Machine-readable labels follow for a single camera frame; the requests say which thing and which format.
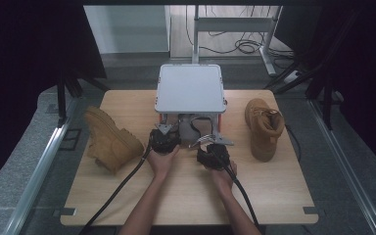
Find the grey two-tier shoe rack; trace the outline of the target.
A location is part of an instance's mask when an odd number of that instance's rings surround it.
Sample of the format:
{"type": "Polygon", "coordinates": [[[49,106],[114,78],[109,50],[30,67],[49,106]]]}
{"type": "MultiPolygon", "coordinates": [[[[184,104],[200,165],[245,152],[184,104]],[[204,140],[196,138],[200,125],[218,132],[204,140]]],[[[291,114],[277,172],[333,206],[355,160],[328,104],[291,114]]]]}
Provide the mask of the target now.
{"type": "Polygon", "coordinates": [[[155,111],[159,123],[169,115],[210,117],[212,130],[224,145],[233,142],[220,133],[220,118],[226,111],[221,69],[218,65],[162,65],[160,68],[155,111]]]}

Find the person's left hand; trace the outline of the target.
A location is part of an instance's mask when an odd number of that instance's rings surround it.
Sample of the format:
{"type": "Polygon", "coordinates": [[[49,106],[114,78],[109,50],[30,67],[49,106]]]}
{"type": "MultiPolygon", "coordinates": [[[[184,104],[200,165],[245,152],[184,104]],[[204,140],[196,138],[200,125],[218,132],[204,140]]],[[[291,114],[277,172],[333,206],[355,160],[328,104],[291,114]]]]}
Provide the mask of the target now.
{"type": "Polygon", "coordinates": [[[157,179],[165,179],[168,175],[171,167],[174,157],[177,155],[179,151],[179,146],[176,145],[174,149],[166,154],[162,155],[154,150],[152,150],[148,155],[148,162],[151,166],[151,169],[154,173],[154,177],[157,179]]]}

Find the white power strip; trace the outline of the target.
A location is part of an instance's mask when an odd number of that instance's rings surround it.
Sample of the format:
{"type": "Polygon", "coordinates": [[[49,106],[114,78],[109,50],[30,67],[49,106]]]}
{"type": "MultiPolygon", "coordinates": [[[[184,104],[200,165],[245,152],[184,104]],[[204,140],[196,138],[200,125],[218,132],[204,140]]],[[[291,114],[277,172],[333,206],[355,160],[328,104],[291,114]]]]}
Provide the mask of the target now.
{"type": "Polygon", "coordinates": [[[298,70],[294,70],[289,75],[286,76],[286,78],[284,79],[284,82],[290,83],[294,81],[295,79],[297,79],[300,75],[301,73],[298,70]]]}

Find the tan suede boot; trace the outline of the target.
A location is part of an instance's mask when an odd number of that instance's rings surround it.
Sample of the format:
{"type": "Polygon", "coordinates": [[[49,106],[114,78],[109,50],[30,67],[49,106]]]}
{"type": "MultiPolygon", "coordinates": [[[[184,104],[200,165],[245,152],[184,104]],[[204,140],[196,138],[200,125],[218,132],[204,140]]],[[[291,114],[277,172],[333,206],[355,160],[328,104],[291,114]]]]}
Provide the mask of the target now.
{"type": "Polygon", "coordinates": [[[101,109],[90,106],[84,113],[90,131],[87,156],[112,174],[144,153],[144,146],[127,129],[119,129],[115,121],[101,109]]]}
{"type": "Polygon", "coordinates": [[[245,122],[251,130],[252,155],[261,162],[269,162],[285,128],[282,114],[271,109],[264,100],[256,98],[249,101],[245,108],[245,122]]]}

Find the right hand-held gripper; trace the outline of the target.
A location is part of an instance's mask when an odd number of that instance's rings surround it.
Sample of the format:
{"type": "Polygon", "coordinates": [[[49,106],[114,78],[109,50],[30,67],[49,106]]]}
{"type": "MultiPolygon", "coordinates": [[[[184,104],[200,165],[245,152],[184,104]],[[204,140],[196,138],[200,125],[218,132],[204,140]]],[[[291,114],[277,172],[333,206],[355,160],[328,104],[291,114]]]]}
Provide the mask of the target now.
{"type": "Polygon", "coordinates": [[[197,151],[197,161],[205,167],[212,169],[223,170],[230,165],[230,156],[226,146],[220,141],[219,137],[215,135],[205,135],[200,137],[196,144],[199,146],[197,151]],[[204,151],[201,148],[202,142],[209,141],[207,149],[204,151]]]}

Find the metal rail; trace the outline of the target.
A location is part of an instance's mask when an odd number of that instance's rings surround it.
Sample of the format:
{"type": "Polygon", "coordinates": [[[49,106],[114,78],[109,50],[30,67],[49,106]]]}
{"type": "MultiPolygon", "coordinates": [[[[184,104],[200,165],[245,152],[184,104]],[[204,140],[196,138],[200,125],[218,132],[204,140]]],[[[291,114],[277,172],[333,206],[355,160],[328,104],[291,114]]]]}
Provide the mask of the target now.
{"type": "Polygon", "coordinates": [[[372,233],[376,235],[376,208],[373,205],[372,200],[361,185],[334,132],[325,124],[318,105],[311,100],[309,100],[307,104],[310,107],[312,114],[333,153],[341,173],[350,187],[366,222],[368,223],[372,233]]]}
{"type": "Polygon", "coordinates": [[[5,226],[2,235],[19,235],[30,209],[40,191],[40,188],[44,182],[44,179],[52,165],[52,162],[63,142],[64,136],[71,124],[71,118],[76,109],[78,103],[77,98],[72,98],[68,108],[67,117],[64,123],[56,127],[37,163],[31,178],[28,180],[25,189],[15,206],[15,209],[5,226]]]}

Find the person's right hand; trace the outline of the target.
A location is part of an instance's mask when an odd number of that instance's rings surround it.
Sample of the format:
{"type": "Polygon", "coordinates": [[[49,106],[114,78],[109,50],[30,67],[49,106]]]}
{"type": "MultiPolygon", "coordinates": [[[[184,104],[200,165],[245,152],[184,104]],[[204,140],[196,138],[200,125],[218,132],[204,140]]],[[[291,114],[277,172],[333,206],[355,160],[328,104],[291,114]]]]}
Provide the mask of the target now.
{"type": "Polygon", "coordinates": [[[219,194],[225,195],[232,192],[233,180],[228,172],[209,167],[208,171],[210,172],[211,180],[219,194]]]}

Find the black metal stand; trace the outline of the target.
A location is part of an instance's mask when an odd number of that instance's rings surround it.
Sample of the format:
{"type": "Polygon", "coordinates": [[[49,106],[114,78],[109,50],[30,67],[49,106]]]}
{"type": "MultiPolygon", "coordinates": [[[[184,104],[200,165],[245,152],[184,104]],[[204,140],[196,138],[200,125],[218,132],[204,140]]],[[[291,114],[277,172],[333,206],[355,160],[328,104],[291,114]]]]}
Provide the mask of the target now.
{"type": "Polygon", "coordinates": [[[68,119],[65,89],[68,89],[70,95],[73,98],[81,97],[83,94],[83,89],[78,81],[80,78],[102,91],[109,90],[108,86],[101,83],[100,81],[97,81],[94,77],[91,77],[90,75],[87,75],[82,71],[79,71],[77,69],[72,69],[71,71],[62,70],[57,82],[59,127],[62,127],[68,119]]]}
{"type": "Polygon", "coordinates": [[[331,124],[331,110],[334,104],[332,93],[333,85],[332,79],[328,75],[330,64],[328,62],[321,62],[311,70],[304,71],[298,75],[293,81],[279,86],[286,77],[300,66],[300,62],[293,62],[290,66],[285,68],[282,72],[276,75],[271,81],[269,81],[264,88],[271,90],[274,94],[283,94],[292,88],[310,80],[310,83],[305,91],[305,96],[309,100],[314,100],[319,94],[323,94],[321,100],[321,119],[329,130],[332,129],[331,124]]]}

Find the white desk frame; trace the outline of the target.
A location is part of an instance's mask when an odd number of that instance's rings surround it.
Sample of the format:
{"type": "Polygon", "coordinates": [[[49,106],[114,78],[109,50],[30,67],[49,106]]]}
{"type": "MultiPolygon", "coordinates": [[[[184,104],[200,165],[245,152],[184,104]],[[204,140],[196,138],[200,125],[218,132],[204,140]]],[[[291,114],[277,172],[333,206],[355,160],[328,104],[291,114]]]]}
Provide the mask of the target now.
{"type": "Polygon", "coordinates": [[[269,46],[277,26],[282,7],[278,6],[274,15],[269,18],[200,18],[199,6],[195,6],[194,37],[192,63],[199,63],[199,32],[200,31],[227,31],[227,32],[263,32],[262,45],[258,51],[269,76],[275,76],[276,70],[269,58],[269,46]]]}

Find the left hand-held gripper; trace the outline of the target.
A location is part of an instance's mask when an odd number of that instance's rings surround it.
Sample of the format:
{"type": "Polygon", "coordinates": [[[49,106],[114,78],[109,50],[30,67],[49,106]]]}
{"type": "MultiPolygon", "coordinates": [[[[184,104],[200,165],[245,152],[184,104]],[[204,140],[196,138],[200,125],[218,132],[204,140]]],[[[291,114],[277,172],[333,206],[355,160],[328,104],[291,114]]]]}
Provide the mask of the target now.
{"type": "Polygon", "coordinates": [[[172,124],[157,123],[150,132],[149,144],[159,154],[171,153],[181,143],[178,129],[172,124]]]}

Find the white panel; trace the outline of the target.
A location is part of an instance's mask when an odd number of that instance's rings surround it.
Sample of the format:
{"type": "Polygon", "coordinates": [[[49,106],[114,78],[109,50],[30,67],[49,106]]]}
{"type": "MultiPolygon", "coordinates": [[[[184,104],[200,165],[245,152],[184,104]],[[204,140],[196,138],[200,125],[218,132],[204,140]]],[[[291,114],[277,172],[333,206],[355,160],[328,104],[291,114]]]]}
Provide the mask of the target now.
{"type": "Polygon", "coordinates": [[[169,51],[169,6],[85,6],[84,11],[101,54],[169,51]]]}

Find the dark curtain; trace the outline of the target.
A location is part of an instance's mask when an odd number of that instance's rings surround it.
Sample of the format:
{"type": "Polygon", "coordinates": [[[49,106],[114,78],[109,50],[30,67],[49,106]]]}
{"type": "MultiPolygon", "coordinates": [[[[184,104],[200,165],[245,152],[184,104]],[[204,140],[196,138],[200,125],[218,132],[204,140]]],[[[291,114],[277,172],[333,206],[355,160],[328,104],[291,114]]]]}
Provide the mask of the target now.
{"type": "Polygon", "coordinates": [[[105,76],[83,0],[0,0],[0,169],[41,92],[63,77],[105,76]]]}
{"type": "Polygon", "coordinates": [[[304,56],[314,73],[306,94],[340,92],[341,113],[376,156],[376,0],[320,1],[304,56]]]}

